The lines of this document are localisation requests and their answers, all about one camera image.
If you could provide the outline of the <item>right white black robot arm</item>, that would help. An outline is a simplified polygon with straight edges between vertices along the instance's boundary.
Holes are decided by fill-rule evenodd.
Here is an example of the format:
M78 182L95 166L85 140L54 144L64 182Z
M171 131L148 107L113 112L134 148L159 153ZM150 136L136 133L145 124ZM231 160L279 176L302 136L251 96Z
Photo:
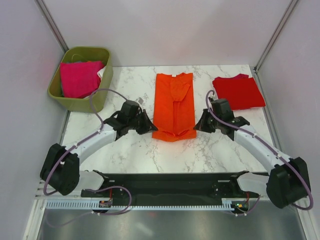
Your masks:
M196 131L214 133L219 130L245 148L266 170L260 175L247 170L231 176L229 191L235 197L251 192L267 196L279 209L292 205L309 211L314 207L306 162L290 157L258 134L250 122L236 117L227 99L206 97L206 108L195 125Z

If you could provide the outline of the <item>orange t shirt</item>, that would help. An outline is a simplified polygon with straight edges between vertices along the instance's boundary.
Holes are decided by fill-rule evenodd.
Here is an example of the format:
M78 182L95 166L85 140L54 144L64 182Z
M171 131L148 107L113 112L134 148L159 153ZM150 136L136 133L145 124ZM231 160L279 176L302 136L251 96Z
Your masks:
M192 73L184 72L178 75L156 75L153 124L158 131L152 133L152 138L176 142L197 137L194 130L193 77Z

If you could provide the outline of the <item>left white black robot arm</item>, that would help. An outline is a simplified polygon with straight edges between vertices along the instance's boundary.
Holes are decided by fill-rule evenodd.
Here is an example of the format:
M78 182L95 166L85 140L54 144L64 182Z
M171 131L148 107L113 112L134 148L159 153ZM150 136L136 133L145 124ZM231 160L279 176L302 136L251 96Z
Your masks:
M40 171L44 195L59 193L66 196L75 190L86 190L99 197L106 196L110 191L110 185L105 181L107 176L98 170L81 171L80 166L99 149L114 143L131 130L144 135L156 132L158 128L137 102L126 100L120 110L103 120L101 126L84 139L70 146L53 144Z

